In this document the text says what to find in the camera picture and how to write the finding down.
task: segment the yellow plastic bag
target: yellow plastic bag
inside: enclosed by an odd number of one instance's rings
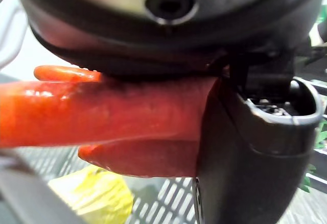
[[[89,166],[51,180],[50,188],[88,224],[124,224],[133,196],[122,176]]]

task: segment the orange carrot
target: orange carrot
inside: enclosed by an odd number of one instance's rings
[[[34,76],[41,81],[87,82],[101,81],[103,76],[96,71],[81,68],[44,65],[34,69]]]
[[[0,147],[92,144],[80,147],[79,157],[123,175],[196,175],[213,79],[131,85],[59,66],[38,67],[35,76],[70,83],[0,86]]]
[[[0,146],[199,140],[213,81],[0,85]]]

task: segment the gray plastic part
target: gray plastic part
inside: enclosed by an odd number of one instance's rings
[[[24,224],[85,224],[17,155],[0,151],[0,193]]]

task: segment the green leaf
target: green leaf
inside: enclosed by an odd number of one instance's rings
[[[327,138],[327,131],[320,132],[317,136],[316,143],[322,142]]]
[[[325,148],[325,146],[323,144],[317,144],[315,146],[315,149],[324,149],[324,148]]]
[[[305,177],[304,179],[303,179],[303,184],[305,185],[305,186],[311,186],[311,182],[310,182],[310,178],[309,177]]]
[[[314,165],[309,164],[309,166],[308,166],[309,173],[314,173],[314,172],[316,172],[316,170],[317,170],[317,168]]]
[[[300,189],[301,190],[303,190],[304,192],[308,192],[308,193],[310,193],[310,190],[309,190],[309,188],[307,187],[307,186],[305,186],[305,185],[300,185]]]

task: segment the camera lens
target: camera lens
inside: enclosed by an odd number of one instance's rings
[[[161,24],[177,24],[191,19],[196,12],[195,0],[146,0],[150,17]]]

